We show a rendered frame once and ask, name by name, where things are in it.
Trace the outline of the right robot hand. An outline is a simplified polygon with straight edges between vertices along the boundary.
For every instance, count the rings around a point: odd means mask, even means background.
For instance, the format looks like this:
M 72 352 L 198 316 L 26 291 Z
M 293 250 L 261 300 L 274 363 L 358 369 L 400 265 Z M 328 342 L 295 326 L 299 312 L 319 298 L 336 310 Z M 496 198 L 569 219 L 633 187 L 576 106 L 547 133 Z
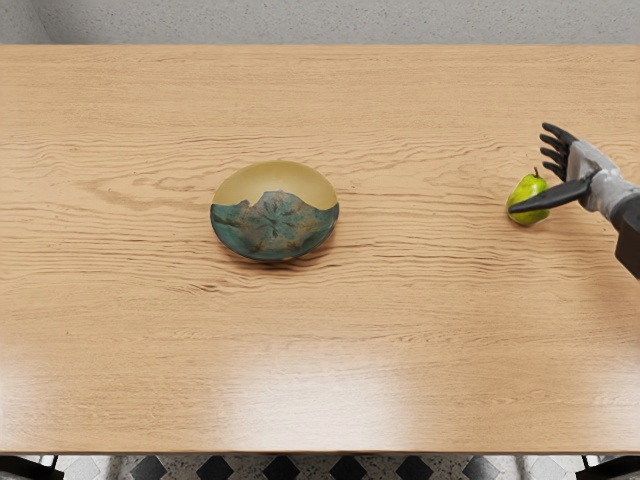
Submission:
M 560 183 L 508 207 L 510 214 L 550 210 L 576 201 L 611 221 L 620 203 L 640 195 L 640 186 L 624 179 L 615 162 L 594 145 L 551 123 L 544 122 L 542 129 L 540 139 L 545 145 L 540 152 L 550 159 L 543 166 Z

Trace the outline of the yellow and teal patterned plate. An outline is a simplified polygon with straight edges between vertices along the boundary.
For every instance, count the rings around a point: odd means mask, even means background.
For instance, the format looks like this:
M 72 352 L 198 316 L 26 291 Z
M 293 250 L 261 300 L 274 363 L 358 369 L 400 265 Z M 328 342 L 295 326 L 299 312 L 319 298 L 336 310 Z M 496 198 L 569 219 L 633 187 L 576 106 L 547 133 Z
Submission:
M 333 185 L 305 164 L 254 163 L 216 190 L 210 221 L 223 245 L 252 260 L 280 262 L 319 247 L 333 232 L 340 205 Z

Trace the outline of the green pear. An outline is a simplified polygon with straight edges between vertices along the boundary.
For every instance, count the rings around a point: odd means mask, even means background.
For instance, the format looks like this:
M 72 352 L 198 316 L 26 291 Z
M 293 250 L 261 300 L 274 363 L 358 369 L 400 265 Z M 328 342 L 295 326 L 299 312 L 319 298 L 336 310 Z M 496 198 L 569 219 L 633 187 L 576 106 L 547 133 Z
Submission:
M 517 203 L 528 200 L 547 189 L 547 182 L 539 175 L 538 169 L 534 168 L 534 172 L 525 175 L 510 193 L 506 201 L 506 210 Z M 507 212 L 510 220 L 521 226 L 532 226 L 544 221 L 549 215 L 548 209 L 533 210 L 523 213 Z

